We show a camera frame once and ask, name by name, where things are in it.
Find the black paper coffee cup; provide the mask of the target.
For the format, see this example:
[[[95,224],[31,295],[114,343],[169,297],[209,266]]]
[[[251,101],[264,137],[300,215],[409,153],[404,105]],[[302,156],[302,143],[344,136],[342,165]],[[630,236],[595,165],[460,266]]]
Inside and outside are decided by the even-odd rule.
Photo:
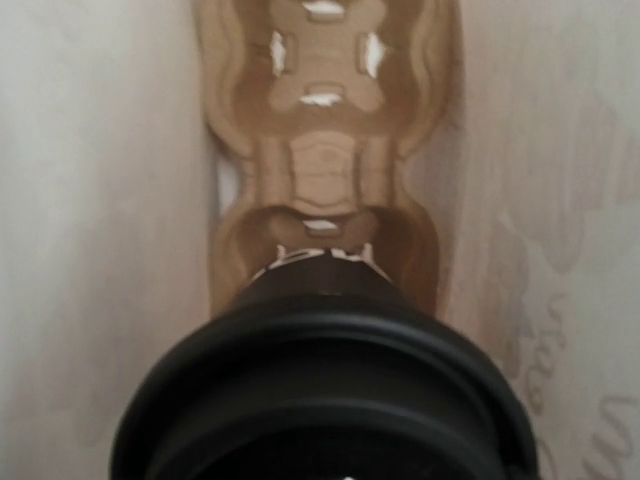
[[[367,244],[357,254],[339,248],[309,248],[281,255],[258,271],[227,309],[302,296],[408,303],[407,297],[375,264],[372,247]]]

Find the brown cardboard cup carrier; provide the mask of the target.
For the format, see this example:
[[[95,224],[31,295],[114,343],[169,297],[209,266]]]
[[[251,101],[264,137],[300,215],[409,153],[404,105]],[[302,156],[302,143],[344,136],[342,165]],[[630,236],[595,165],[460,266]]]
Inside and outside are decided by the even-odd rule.
[[[207,124],[240,173],[213,235],[211,310],[297,252],[368,260],[433,314],[446,273],[409,158],[457,75],[455,1],[202,1]]]

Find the black plastic cup lid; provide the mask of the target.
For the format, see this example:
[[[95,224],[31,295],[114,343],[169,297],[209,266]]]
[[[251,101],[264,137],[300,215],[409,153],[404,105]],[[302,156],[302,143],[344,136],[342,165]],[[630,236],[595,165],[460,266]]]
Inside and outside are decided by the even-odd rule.
[[[115,435],[113,479],[536,479],[529,417],[489,357],[402,304],[234,308],[171,348]]]

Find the white paper bag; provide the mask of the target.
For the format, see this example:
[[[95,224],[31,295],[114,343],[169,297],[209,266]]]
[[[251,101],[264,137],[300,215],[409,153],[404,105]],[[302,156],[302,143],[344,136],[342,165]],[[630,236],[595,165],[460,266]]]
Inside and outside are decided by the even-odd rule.
[[[440,317],[526,405],[546,479],[639,475],[639,5],[464,1],[407,185]],[[192,1],[1,5],[1,475],[103,479],[149,367],[207,316],[239,178],[198,102]]]

